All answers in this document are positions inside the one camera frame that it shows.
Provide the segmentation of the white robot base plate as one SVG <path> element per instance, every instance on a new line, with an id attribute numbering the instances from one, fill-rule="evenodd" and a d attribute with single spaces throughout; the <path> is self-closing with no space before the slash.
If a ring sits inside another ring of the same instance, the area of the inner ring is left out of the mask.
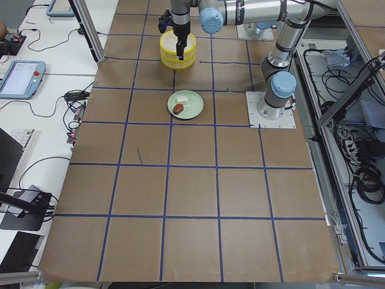
<path id="1" fill-rule="evenodd" d="M 265 103 L 265 92 L 246 92 L 246 100 L 251 128 L 296 128 L 290 99 L 282 108 L 268 107 Z"/>

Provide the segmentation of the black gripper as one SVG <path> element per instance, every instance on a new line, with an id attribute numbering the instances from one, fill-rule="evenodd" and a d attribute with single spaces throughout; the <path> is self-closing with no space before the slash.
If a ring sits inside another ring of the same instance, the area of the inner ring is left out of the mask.
<path id="1" fill-rule="evenodd" d="M 184 24 L 173 23 L 173 32 L 177 37 L 176 55 L 178 56 L 178 59 L 182 61 L 187 46 L 187 37 L 190 34 L 190 22 Z"/>

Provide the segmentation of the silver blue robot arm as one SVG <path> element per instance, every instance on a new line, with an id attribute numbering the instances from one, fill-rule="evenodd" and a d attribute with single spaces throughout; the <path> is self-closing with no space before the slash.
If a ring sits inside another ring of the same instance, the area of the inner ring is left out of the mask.
<path id="1" fill-rule="evenodd" d="M 336 6 L 336 1 L 171 1 L 170 9 L 159 18 L 158 29 L 165 33 L 167 27 L 172 27 L 177 37 L 176 54 L 183 60 L 190 34 L 192 7 L 198 8 L 201 28 L 208 34 L 215 34 L 226 25 L 282 22 L 275 47 L 262 62 L 266 93 L 257 105 L 257 112 L 263 118 L 276 120 L 297 86 L 289 66 L 299 41 L 311 20 L 327 14 Z"/>

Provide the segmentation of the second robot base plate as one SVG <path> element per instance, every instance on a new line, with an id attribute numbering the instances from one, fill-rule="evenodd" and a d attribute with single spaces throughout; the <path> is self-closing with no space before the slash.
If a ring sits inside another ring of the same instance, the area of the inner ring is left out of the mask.
<path id="1" fill-rule="evenodd" d="M 258 41 L 273 41 L 272 27 L 275 25 L 274 21 L 244 23 L 238 25 L 237 35 L 241 40 L 258 40 Z"/>

